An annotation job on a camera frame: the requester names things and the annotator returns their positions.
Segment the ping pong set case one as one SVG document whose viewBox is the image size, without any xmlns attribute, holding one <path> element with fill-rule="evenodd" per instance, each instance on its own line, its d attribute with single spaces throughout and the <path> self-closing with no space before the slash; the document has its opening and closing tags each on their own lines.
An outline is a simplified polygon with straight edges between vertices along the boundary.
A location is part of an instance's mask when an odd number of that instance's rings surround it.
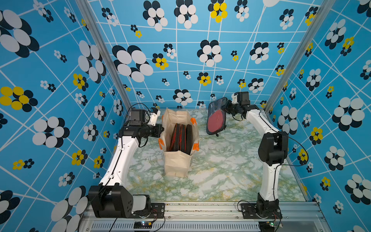
<svg viewBox="0 0 371 232">
<path fill-rule="evenodd" d="M 213 101 L 208 106 L 208 118 L 206 132 L 208 135 L 216 135 L 226 128 L 226 112 L 224 111 L 227 98 L 223 97 Z"/>
</svg>

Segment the ping pong set case three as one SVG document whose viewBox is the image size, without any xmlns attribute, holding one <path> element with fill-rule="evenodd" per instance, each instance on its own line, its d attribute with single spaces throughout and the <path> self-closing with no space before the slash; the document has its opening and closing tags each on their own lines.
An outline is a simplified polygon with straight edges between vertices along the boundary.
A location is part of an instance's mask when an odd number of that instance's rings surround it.
<svg viewBox="0 0 371 232">
<path fill-rule="evenodd" d="M 186 152 L 186 126 L 184 124 L 179 124 L 178 150 L 183 152 L 183 153 Z"/>
</svg>

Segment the ping pong set case two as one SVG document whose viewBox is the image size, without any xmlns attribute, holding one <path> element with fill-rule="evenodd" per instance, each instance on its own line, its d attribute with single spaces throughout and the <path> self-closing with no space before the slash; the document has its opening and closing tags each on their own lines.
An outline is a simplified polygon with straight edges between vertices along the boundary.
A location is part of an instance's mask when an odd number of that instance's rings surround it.
<svg viewBox="0 0 371 232">
<path fill-rule="evenodd" d="M 192 148 L 193 148 L 193 132 L 192 132 L 192 126 L 190 124 L 187 124 L 186 126 L 186 136 L 185 136 L 185 152 L 190 155 L 191 154 L 191 151 L 192 151 Z"/>
</svg>

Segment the beige canvas tote bag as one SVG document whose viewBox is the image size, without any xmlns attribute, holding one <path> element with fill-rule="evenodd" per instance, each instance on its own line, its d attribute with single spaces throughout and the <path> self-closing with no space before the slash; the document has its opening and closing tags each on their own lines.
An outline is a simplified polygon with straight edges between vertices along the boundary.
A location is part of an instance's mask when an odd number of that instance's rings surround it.
<svg viewBox="0 0 371 232">
<path fill-rule="evenodd" d="M 166 109 L 162 116 L 164 131 L 158 140 L 164 152 L 164 171 L 169 177 L 188 177 L 192 155 L 199 151 L 197 121 L 187 111 Z"/>
</svg>

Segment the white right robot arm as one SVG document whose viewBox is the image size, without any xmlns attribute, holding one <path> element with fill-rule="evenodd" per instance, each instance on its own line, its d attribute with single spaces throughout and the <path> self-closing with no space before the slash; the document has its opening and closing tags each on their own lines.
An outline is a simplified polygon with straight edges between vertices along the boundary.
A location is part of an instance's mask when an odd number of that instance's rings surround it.
<svg viewBox="0 0 371 232">
<path fill-rule="evenodd" d="M 233 116 L 241 114 L 242 118 L 249 121 L 260 134 L 258 156 L 262 162 L 263 176 L 256 201 L 256 211 L 261 218 L 274 214 L 281 219 L 277 193 L 278 178 L 280 169 L 288 156 L 288 136 L 267 121 L 255 105 L 242 105 L 228 100 L 221 109 Z"/>
</svg>

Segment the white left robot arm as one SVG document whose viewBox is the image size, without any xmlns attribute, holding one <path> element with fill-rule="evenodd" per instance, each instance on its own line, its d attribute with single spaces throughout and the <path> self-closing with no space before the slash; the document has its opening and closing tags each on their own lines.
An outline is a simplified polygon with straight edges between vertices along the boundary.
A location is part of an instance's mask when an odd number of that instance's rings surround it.
<svg viewBox="0 0 371 232">
<path fill-rule="evenodd" d="M 130 109 L 126 122 L 119 131 L 117 148 L 106 174 L 100 183 L 91 186 L 88 198 L 98 218 L 147 217 L 151 214 L 151 200 L 146 194 L 131 194 L 127 189 L 127 176 L 131 160 L 142 139 L 160 138 L 164 128 L 157 123 L 160 111 Z"/>
</svg>

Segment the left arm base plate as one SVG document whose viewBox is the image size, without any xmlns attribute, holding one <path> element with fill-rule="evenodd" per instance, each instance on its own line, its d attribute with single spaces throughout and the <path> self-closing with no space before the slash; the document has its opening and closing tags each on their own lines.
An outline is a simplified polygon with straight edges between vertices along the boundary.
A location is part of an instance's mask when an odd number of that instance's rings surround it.
<svg viewBox="0 0 371 232">
<path fill-rule="evenodd" d="M 165 213 L 165 203 L 152 203 L 151 207 L 149 210 L 146 212 L 139 213 L 133 212 L 132 213 L 132 218 L 149 218 L 149 219 L 159 219 L 159 218 L 164 218 L 164 213 Z"/>
</svg>

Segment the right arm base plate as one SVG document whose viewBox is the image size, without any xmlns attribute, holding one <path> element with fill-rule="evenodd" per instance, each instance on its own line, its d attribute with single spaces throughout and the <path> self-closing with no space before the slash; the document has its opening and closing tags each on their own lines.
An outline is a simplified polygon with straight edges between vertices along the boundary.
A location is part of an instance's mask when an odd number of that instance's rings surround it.
<svg viewBox="0 0 371 232">
<path fill-rule="evenodd" d="M 242 213 L 244 219 L 268 219 L 268 220 L 282 219 L 281 212 L 277 211 L 269 213 L 267 216 L 259 216 L 257 214 L 254 204 L 251 205 L 248 203 L 242 203 L 238 204 L 237 208 Z"/>
</svg>

